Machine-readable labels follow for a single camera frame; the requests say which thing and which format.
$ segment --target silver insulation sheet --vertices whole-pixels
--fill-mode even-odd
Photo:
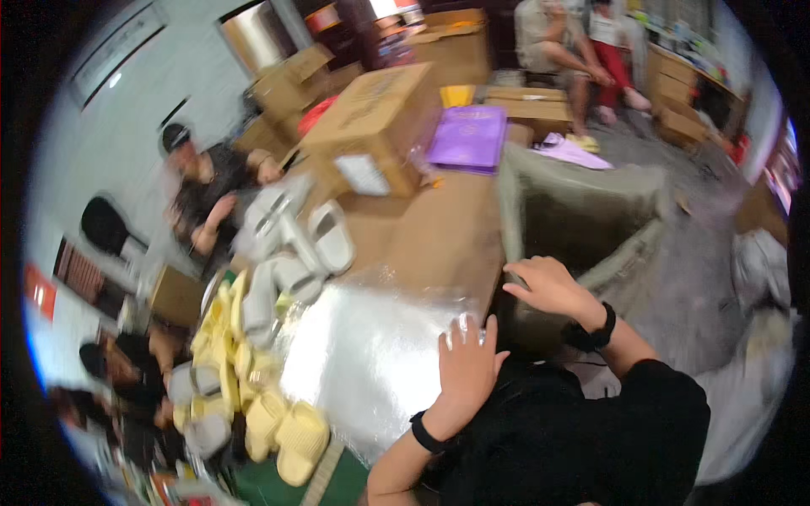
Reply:
[[[327,284],[313,305],[291,309],[278,348],[284,394],[324,410],[369,467],[436,400],[438,336],[475,307],[446,291],[406,295],[375,284]]]

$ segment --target purple bag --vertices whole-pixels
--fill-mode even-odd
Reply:
[[[427,161],[439,168],[491,176],[501,161],[505,133],[506,112],[500,107],[445,109]]]

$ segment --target black t-shirt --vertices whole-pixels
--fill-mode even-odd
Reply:
[[[211,157],[214,178],[209,183],[183,181],[176,199],[183,219],[192,230],[205,223],[222,197],[256,185],[255,178],[248,172],[248,157],[244,153],[223,143],[209,147],[206,152]]]
[[[564,369],[505,364],[447,455],[443,504],[683,504],[709,417],[703,389],[656,360],[598,400]]]
[[[160,403],[166,396],[163,374],[155,356],[149,352],[149,337],[143,334],[118,335],[116,346],[132,364],[141,371],[138,381],[128,385],[116,385],[115,394],[127,401],[130,415],[151,423]]]

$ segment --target red pants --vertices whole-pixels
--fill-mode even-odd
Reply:
[[[633,87],[630,79],[627,77],[627,70],[625,63],[621,59],[621,54],[616,46],[605,44],[597,40],[592,40],[594,52],[599,59],[599,63],[607,70],[607,73],[616,81],[613,86],[602,86],[602,90],[596,97],[599,105],[607,105],[609,108],[615,108],[616,103],[619,101],[619,94],[626,87]]]

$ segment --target hair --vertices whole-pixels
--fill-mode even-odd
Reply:
[[[107,377],[107,368],[104,365],[104,352],[94,342],[86,342],[79,348],[79,357],[90,376],[104,380]]]
[[[163,129],[162,143],[167,153],[171,153],[190,140],[191,130],[185,125],[171,123]]]

